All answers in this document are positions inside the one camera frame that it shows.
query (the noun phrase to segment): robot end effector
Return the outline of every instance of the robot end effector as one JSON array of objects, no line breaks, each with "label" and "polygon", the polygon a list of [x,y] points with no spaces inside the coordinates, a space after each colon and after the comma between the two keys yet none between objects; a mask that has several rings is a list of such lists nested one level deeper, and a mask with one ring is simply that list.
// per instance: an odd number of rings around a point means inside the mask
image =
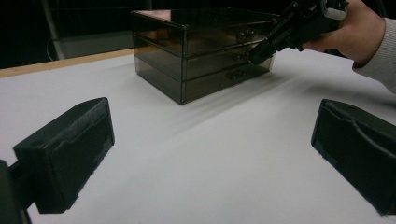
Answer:
[{"label": "robot end effector", "polygon": [[347,14],[347,5],[347,0],[291,2],[267,37],[250,51],[250,61],[260,64],[285,48],[303,50],[303,43],[338,28]]}]

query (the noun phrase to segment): tinted plastic drawer unit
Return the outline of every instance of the tinted plastic drawer unit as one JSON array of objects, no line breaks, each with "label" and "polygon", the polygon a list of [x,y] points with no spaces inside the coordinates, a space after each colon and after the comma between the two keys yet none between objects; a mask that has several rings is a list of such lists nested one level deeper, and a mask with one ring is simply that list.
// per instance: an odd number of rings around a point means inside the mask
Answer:
[{"label": "tinted plastic drawer unit", "polygon": [[136,73],[183,105],[271,70],[249,51],[277,15],[236,8],[132,12]]}]

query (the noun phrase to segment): white tabletop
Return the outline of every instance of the white tabletop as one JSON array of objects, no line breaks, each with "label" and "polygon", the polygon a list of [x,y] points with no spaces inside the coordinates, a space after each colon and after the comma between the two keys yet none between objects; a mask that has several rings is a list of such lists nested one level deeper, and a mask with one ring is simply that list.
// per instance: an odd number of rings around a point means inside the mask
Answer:
[{"label": "white tabletop", "polygon": [[116,144],[73,207],[42,223],[381,224],[310,145],[324,98],[396,124],[396,96],[352,61],[285,49],[272,72],[178,105],[134,71],[133,55],[0,78],[0,159],[73,105],[110,103]]}]

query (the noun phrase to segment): human hand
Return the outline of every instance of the human hand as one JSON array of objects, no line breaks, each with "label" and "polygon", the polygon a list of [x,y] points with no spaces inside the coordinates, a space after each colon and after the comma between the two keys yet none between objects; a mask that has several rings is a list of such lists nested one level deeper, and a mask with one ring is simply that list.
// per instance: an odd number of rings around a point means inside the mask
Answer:
[{"label": "human hand", "polygon": [[346,17],[339,28],[304,43],[303,48],[320,52],[337,49],[355,63],[365,65],[381,45],[385,21],[361,0],[348,2]]}]

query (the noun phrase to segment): white sleeve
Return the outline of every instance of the white sleeve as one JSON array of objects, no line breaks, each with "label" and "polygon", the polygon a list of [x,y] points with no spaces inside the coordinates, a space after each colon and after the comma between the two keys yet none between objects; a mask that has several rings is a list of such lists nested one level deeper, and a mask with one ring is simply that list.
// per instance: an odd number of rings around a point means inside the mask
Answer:
[{"label": "white sleeve", "polygon": [[396,20],[385,18],[385,35],[370,62],[363,67],[354,64],[353,71],[375,79],[396,94]]}]

